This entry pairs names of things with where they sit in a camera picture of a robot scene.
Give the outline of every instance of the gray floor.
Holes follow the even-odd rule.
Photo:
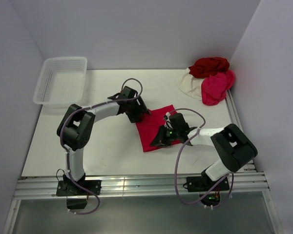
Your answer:
[[[262,193],[233,194],[214,211],[199,205],[185,206],[175,196],[105,198],[100,209],[89,215],[67,213],[65,204],[63,199],[22,201],[13,233],[273,233]]]

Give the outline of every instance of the crimson cloth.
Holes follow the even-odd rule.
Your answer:
[[[175,108],[173,105],[163,107],[161,109],[157,110],[150,110],[151,115],[143,114],[142,115],[142,121],[136,123],[140,141],[142,144],[143,152],[150,152],[153,150],[160,149],[160,147],[157,146],[150,146],[150,143],[154,140],[156,137],[156,134],[160,128],[161,125],[165,124],[164,116],[167,112],[173,111]],[[172,142],[172,145],[179,144],[180,141],[175,140]]]
[[[234,83],[233,71],[219,72],[215,76],[205,78],[202,82],[202,102],[207,106],[217,105],[226,98],[226,90]]]
[[[195,78],[205,78],[214,76],[218,72],[226,72],[229,69],[229,63],[221,57],[200,58],[189,69],[189,73]]]

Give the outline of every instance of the red towel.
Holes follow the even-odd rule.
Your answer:
[[[200,58],[189,69],[189,73],[195,78],[205,78],[214,76],[218,72],[226,72],[229,69],[229,63],[221,57]]]
[[[226,90],[234,83],[233,71],[219,72],[215,76],[205,78],[202,82],[202,102],[207,106],[217,105],[226,98]]]
[[[159,147],[150,146],[150,143],[156,137],[159,127],[165,124],[164,116],[166,113],[173,111],[174,109],[174,106],[170,105],[161,109],[150,111],[151,115],[144,114],[142,116],[142,122],[136,123],[143,152],[150,152],[159,149]],[[172,142],[172,145],[179,143],[180,141],[176,140]]]

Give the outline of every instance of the pink cloth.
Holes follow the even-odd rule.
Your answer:
[[[226,90],[231,88],[235,80],[233,71],[218,72],[205,78],[202,82],[202,102],[207,106],[217,105],[226,98]]]

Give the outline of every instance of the empty basket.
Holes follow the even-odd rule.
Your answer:
[[[87,70],[85,57],[47,59],[34,94],[34,103],[48,107],[67,107],[81,101]]]

